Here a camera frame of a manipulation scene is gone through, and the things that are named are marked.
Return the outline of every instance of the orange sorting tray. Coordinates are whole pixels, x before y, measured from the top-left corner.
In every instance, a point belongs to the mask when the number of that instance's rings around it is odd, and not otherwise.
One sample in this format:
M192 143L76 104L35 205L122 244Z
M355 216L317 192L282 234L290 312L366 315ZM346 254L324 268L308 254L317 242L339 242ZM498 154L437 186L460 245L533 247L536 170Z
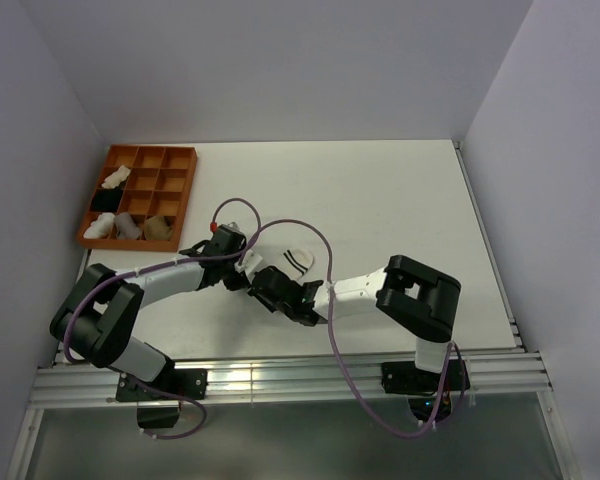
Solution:
M144 231L138 240L118 240L114 226L104 238L84 238L85 230L102 213L92 211L90 201L76 235L78 242L86 248L177 252L197 160L192 147L112 145L91 199L104 190L104 179L125 165L131 173L124 183L116 214L129 212L141 230L148 218L162 215L173 234L168 241L146 240Z

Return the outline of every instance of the white enclosure wall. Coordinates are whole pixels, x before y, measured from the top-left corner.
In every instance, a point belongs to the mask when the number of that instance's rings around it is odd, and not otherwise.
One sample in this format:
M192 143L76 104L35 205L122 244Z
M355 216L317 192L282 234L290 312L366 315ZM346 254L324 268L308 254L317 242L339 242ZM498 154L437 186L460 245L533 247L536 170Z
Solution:
M22 0L111 142L462 138L531 0Z
M73 235L103 144L22 6L0 0L0 478L49 319L75 281Z
M523 338L600 479L600 0L535 0L465 161Z

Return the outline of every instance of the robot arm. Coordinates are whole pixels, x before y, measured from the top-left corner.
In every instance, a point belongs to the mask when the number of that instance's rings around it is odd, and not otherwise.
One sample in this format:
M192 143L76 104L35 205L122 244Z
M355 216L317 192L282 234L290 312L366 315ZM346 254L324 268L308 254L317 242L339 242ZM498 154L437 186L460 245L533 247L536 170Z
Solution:
M95 302L106 305L99 313L94 304L76 321L72 350L99 368L134 375L157 388L173 390L174 362L131 336L138 311L183 292L195 292L222 281L229 290L245 289L270 311L280 311L307 326L326 323L328 286L322 281L299 284L273 266L254 271L237 258L205 261L205 257L231 255L246 244L234 225L222 225L209 241L200 242L176 257L199 257L197 263L176 263L101 291ZM83 298L116 273L96 264L87 268L54 316L50 331L62 340L69 318ZM380 310L417 337L416 366L440 373L460 294L454 278L404 256L393 256L385 268L361 277L336 282L335 316L341 318Z

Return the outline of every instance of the sock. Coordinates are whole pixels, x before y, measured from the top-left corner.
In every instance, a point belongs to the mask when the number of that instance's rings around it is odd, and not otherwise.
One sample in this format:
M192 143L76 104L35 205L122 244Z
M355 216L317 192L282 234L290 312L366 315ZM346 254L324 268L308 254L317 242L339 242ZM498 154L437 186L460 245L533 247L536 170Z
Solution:
M173 229L161 215L144 222L144 238L147 240L171 240L172 233Z
M313 265L313 254L306 248L285 250L273 262L273 266L291 280L302 278Z
M120 165L120 168L109 175L104 179L104 183L102 184L102 188L116 188L122 182L124 182L129 174L131 173L131 169L129 167L125 167L124 165Z
M125 238L129 240L137 240L142 235L142 230L136 225L136 222L131 218L131 214L129 212L121 213L120 215L116 215L114 219L114 223L116 224L116 229L118 233L116 234L116 238L118 240L124 240Z
M92 212L112 212L115 213L122 200L122 189L99 190L91 200Z
M96 220L91 222L82 235L84 238L103 238L109 235L113 227L113 213L101 213Z

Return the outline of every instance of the sock with black stripes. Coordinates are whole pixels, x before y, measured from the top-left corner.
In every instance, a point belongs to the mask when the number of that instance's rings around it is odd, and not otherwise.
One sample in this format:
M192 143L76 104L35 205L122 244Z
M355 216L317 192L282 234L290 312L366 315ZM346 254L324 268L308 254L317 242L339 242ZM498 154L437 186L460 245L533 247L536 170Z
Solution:
M273 266L291 280L302 278L313 265L313 254L306 248L290 248L276 258Z

